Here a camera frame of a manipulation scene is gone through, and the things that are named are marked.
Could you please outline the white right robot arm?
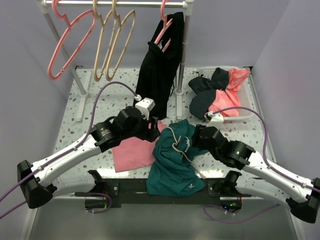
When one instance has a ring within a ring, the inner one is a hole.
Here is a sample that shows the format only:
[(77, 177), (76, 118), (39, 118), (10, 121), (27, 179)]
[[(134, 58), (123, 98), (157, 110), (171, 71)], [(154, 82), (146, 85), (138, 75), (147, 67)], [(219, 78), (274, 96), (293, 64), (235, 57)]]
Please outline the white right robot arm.
[(310, 224), (320, 209), (320, 180), (292, 173), (263, 158), (253, 147), (228, 140), (214, 126), (198, 124), (192, 146), (207, 150), (215, 160), (231, 168), (213, 189), (227, 196), (251, 195), (285, 206), (296, 218)]

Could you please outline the teal green shorts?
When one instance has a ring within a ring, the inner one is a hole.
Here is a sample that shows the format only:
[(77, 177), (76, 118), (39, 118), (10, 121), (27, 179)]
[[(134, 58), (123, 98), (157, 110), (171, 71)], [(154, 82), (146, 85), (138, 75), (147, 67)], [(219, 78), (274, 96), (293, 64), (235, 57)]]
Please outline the teal green shorts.
[(149, 195), (186, 197), (205, 187), (205, 176), (193, 160), (208, 151), (192, 146), (195, 130), (196, 127), (184, 119), (161, 131), (152, 152), (155, 161), (146, 180)]

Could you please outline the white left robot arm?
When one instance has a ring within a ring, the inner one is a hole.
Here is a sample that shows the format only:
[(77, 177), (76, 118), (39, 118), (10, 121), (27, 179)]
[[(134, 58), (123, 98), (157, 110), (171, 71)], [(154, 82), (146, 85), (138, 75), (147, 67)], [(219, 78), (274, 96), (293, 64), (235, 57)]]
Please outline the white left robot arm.
[(30, 209), (47, 204), (53, 197), (75, 193), (78, 196), (102, 196), (107, 191), (107, 180), (97, 170), (88, 170), (74, 179), (61, 175), (111, 148), (123, 140), (136, 137), (154, 142), (160, 136), (158, 118), (147, 118), (136, 107), (126, 107), (93, 126), (84, 136), (59, 152), (36, 162), (27, 160), (17, 165), (20, 189)]

